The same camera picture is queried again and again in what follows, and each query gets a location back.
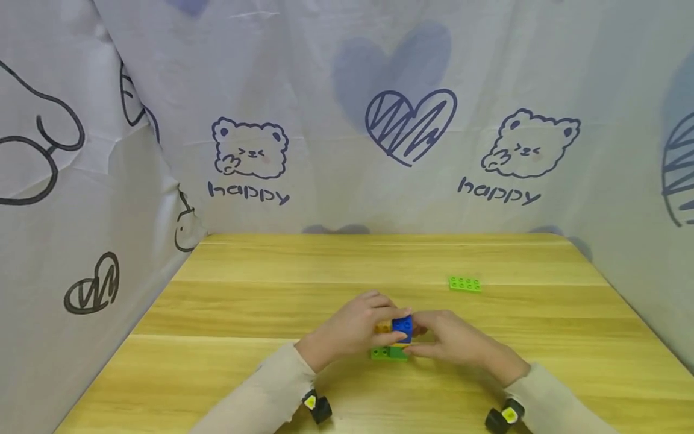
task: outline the table surface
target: table surface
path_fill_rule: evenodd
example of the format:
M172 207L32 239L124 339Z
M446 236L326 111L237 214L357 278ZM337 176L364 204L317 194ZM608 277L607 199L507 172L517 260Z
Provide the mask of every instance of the table surface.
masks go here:
M482 293L450 291L449 276L479 279ZM454 310L622 434L694 432L694 378L550 234L210 236L57 432L186 433L266 356L372 289L399 306ZM301 408L279 433L485 433L499 393L480 372L367 354L328 367L316 386L332 419L319 430Z

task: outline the green block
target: green block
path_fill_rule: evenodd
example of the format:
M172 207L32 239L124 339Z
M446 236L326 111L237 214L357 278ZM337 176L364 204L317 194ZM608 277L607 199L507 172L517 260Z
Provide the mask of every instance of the green block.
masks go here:
M401 347L388 347L388 356L393 360L407 360L407 354L403 353Z
M388 360L388 347L377 347L371 349L371 360Z
M452 291L482 292L480 281L476 278L450 277L448 287Z

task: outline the sleeve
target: sleeve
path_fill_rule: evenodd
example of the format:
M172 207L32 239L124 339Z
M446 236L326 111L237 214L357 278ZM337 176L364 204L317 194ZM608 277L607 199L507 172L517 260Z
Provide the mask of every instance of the sleeve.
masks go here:
M538 364L506 393L525 409L523 422L533 434L617 434Z
M272 434L291 420L316 374L286 344L222 399L190 434Z

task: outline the child's hand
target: child's hand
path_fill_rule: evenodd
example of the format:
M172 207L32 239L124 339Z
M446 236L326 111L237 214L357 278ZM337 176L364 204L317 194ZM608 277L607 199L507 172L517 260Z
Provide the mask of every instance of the child's hand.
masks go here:
M485 335L450 310L426 310L412 314L414 335L431 331L433 344L414 344L406 354L481 367L507 387L526 375L530 366L511 348Z
M296 343L296 350L318 373L336 359L392 345L407 336L402 332L374 333L381 321L403 318L409 308L398 309L378 291L361 294L342 306L328 321Z

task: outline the yellow watch face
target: yellow watch face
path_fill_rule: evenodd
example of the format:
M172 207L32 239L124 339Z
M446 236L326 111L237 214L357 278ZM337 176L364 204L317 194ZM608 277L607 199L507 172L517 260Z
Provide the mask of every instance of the yellow watch face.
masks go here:
M304 405L307 406L309 410L313 410L316 408L316 397L311 395L310 397L306 398Z
M518 413L516 413L516 411L511 407L502 410L501 415L504 417L504 419L506 419L506 422L508 422L509 424L515 424L516 422L518 422Z

